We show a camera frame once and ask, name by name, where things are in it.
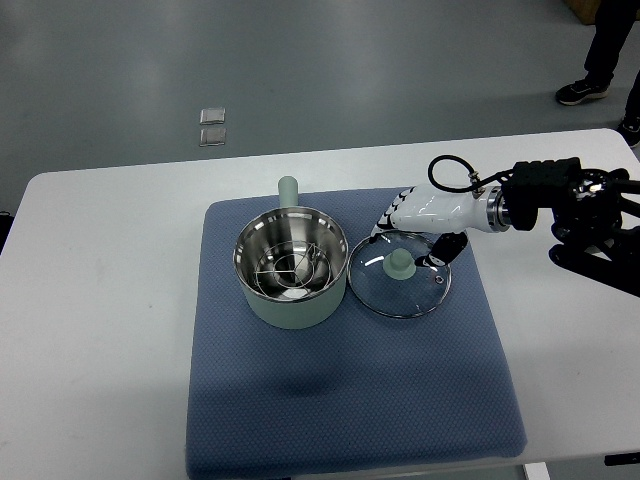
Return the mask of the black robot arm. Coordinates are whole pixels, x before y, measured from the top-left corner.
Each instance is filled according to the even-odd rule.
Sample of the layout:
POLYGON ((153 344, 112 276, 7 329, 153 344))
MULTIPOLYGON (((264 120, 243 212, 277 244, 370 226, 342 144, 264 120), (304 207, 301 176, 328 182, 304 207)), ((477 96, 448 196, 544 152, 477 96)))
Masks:
POLYGON ((530 231, 541 209, 552 212, 551 233, 558 243, 549 250, 557 266, 617 290, 639 295, 639 227, 623 226, 623 215, 639 216, 639 204, 627 194, 639 193, 639 182, 627 170, 610 172, 584 168, 580 159, 518 162, 508 170, 485 179, 466 160, 440 155, 427 170, 429 182, 443 192, 476 199, 497 181, 488 193, 484 217, 490 229, 512 227, 530 231), (466 168, 469 184, 440 184, 435 167, 454 161, 466 168))

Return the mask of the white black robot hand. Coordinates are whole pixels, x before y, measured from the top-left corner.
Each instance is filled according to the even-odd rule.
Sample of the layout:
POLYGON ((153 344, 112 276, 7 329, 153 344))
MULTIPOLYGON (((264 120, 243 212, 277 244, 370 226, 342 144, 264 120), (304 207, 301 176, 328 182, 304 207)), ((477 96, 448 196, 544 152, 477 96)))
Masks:
POLYGON ((442 267, 465 249, 468 229, 498 233, 509 228, 501 216, 501 201, 497 187, 475 195, 417 185, 396 196, 373 227, 370 240, 374 242, 388 231, 435 235, 430 252, 419 262, 442 267))

